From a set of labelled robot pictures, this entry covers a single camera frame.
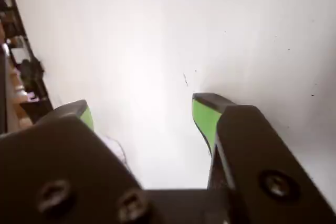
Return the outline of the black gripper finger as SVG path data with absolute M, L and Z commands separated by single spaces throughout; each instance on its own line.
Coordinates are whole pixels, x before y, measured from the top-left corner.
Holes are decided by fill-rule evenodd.
M 208 187 L 226 196 L 227 223 L 335 223 L 335 212 L 261 111 L 216 93 L 192 96 L 212 157 Z
M 1 223 L 157 223 L 138 182 L 69 115 L 1 137 Z

